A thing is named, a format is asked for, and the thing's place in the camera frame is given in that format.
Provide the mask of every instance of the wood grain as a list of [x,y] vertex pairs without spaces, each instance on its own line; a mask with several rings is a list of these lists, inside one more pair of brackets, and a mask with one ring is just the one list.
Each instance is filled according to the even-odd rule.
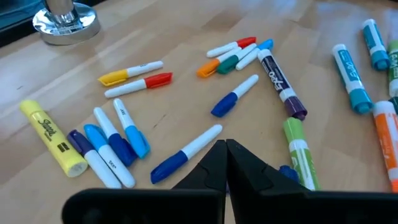
[[[371,0],[108,0],[97,5],[102,30],[84,43],[54,47],[32,34],[0,49],[1,223],[60,223],[72,194],[103,184],[92,170],[69,179],[24,115],[23,99],[37,100],[66,134],[96,123],[102,107],[122,132],[112,102],[96,80],[105,73],[155,60],[174,82],[124,95],[152,153],[130,168],[136,188],[169,189],[187,175],[211,144],[166,181],[149,173],[215,123],[219,139],[234,138],[274,167],[290,164],[282,130],[287,118],[260,63],[227,76],[199,79],[206,51],[242,37],[273,38],[273,53],[309,114],[304,122],[322,189],[389,192],[373,118],[354,114],[333,65],[331,48],[346,44],[373,101],[386,100],[387,76],[370,65],[361,23],[374,18],[385,41],[397,4]],[[260,80],[225,118],[210,110],[239,83]],[[233,223],[230,201],[226,223]]]

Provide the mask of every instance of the metal base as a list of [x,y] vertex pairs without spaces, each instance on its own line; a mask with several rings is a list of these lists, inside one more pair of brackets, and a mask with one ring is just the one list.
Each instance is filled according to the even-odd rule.
[[93,8],[74,3],[78,17],[69,24],[58,24],[53,15],[46,9],[40,10],[33,17],[33,26],[40,32],[42,39],[48,44],[69,45],[88,40],[100,29],[98,16]]

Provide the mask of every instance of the dry erase marker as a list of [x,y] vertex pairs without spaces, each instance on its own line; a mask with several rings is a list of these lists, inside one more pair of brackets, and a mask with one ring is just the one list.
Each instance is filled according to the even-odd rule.
[[163,67],[162,61],[145,63],[135,67],[119,70],[116,72],[111,72],[106,75],[101,76],[98,81],[100,81],[104,86],[111,86],[121,82],[126,81],[128,78],[141,75],[146,72],[157,70]]
[[24,100],[20,103],[19,108],[27,116],[30,124],[68,177],[77,177],[87,169],[87,161],[67,141],[38,102]]
[[388,71],[389,93],[391,97],[398,96],[398,40],[390,41],[388,54],[391,61]]
[[172,76],[173,73],[169,72],[153,75],[148,78],[142,78],[140,80],[107,90],[105,92],[105,97],[112,98],[146,88],[156,88],[162,85],[167,85],[172,82]]
[[287,81],[286,76],[275,61],[271,51],[263,49],[259,52],[257,57],[268,73],[271,82],[274,84],[274,88],[278,92],[279,98],[284,102],[289,116],[303,121],[308,112],[297,97],[296,92],[294,92],[290,83]]
[[245,48],[243,48],[241,51],[238,53],[230,56],[227,60],[225,60],[223,63],[221,63],[217,67],[217,72],[220,74],[227,74],[228,72],[234,70],[236,64],[248,53],[250,53],[253,49],[257,47],[257,44],[251,44]]
[[240,99],[247,91],[250,90],[254,84],[259,80],[258,75],[252,75],[247,80],[242,82],[238,87],[236,87],[231,93],[228,93],[211,111],[212,115],[216,117],[223,117],[228,113],[236,104],[237,100]]
[[258,45],[255,49],[253,49],[250,53],[248,53],[242,60],[236,64],[235,68],[237,70],[242,70],[244,67],[249,65],[254,59],[257,58],[258,53],[263,49],[272,50],[274,47],[274,41],[272,39],[266,40],[260,45]]
[[226,59],[228,59],[230,56],[238,53],[241,51],[241,47],[236,47],[229,52],[226,52],[225,54],[218,56],[217,58],[214,58],[213,60],[209,61],[208,63],[204,64],[201,68],[197,70],[197,75],[202,78],[207,78],[211,74],[216,72],[217,67],[223,63]]
[[114,99],[113,106],[119,116],[120,122],[122,123],[124,132],[126,133],[132,149],[140,159],[143,159],[150,151],[147,139],[144,134],[137,129],[128,110],[124,106],[123,101],[120,99]]
[[77,130],[71,131],[67,136],[70,144],[87,160],[94,173],[107,188],[121,189],[122,185],[114,176],[111,169],[106,165],[94,146],[82,133]]
[[341,80],[349,94],[351,108],[358,114],[370,112],[373,107],[372,101],[363,87],[361,77],[354,65],[353,59],[344,44],[333,47],[333,56],[339,70]]
[[106,165],[108,165],[116,177],[119,178],[120,182],[128,188],[134,187],[136,180],[134,180],[134,177],[131,175],[129,170],[114,153],[111,146],[108,145],[101,128],[94,124],[86,124],[84,125],[84,130],[87,138],[94,145],[98,154],[106,162]]
[[288,118],[284,122],[284,131],[289,142],[293,169],[297,171],[301,184],[309,190],[319,190],[317,173],[315,172],[311,152],[305,141],[301,120]]
[[388,58],[386,48],[379,29],[377,28],[374,19],[368,19],[362,24],[363,36],[365,38],[366,46],[368,46],[369,54],[371,55],[372,66],[377,71],[385,71],[390,67],[390,60]]
[[398,120],[394,105],[378,101],[374,104],[373,116],[392,191],[398,193]]
[[222,130],[222,125],[216,124],[209,130],[205,131],[191,143],[179,150],[178,153],[159,164],[159,166],[157,166],[150,173],[150,181],[153,184],[156,184],[161,180],[166,179],[174,171],[184,165],[184,163],[190,160],[196,153],[203,149],[207,144],[209,144]]
[[109,145],[115,151],[116,155],[118,155],[123,164],[126,167],[129,167],[132,162],[137,159],[137,154],[133,151],[130,144],[120,136],[101,108],[94,108],[94,116],[104,131],[105,136],[108,138]]
[[256,37],[246,37],[240,40],[237,40],[235,42],[228,43],[224,46],[217,47],[215,49],[207,51],[207,57],[217,57],[219,55],[222,55],[225,52],[229,52],[230,50],[236,48],[236,47],[241,47],[245,48],[250,44],[256,43]]

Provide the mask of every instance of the blue marker cap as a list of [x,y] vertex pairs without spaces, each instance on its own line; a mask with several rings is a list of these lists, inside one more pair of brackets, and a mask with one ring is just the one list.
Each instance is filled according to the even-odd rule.
[[150,145],[143,135],[135,126],[128,126],[126,130],[127,139],[129,140],[132,149],[140,159],[143,159],[150,151]]
[[94,124],[84,125],[84,130],[88,140],[92,143],[94,148],[98,151],[102,146],[107,145],[106,137],[100,127]]
[[85,154],[91,150],[95,150],[94,146],[87,140],[87,138],[76,129],[69,132],[67,139],[82,156],[85,156]]
[[167,178],[170,174],[180,168],[188,161],[187,155],[183,151],[179,151],[173,156],[163,161],[150,173],[150,181],[153,184],[160,182]]
[[129,167],[137,159],[137,154],[127,140],[122,138],[119,133],[112,134],[108,141],[113,151],[126,167]]
[[351,91],[351,93],[349,93],[349,99],[351,108],[359,114],[366,114],[370,112],[373,107],[373,103],[364,89],[355,89]]
[[385,50],[378,50],[371,55],[372,66],[377,71],[385,71],[390,67],[390,59]]
[[290,168],[288,165],[283,165],[279,167],[279,172],[284,174],[286,177],[300,183],[299,175],[296,170]]
[[212,115],[219,118],[223,117],[235,106],[237,100],[238,96],[236,95],[236,93],[228,93],[228,95],[220,100],[220,102],[218,102],[216,106],[212,109]]
[[264,41],[263,43],[259,44],[257,46],[257,48],[260,50],[264,50],[264,49],[272,50],[274,48],[274,40],[268,39],[268,40]]

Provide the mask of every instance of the yellow sharpie highlighter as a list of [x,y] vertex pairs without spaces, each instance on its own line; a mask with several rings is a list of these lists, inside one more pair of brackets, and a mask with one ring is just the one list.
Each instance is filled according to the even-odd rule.
[[42,138],[68,177],[77,177],[87,169],[87,161],[67,141],[57,125],[34,100],[24,100],[19,108]]

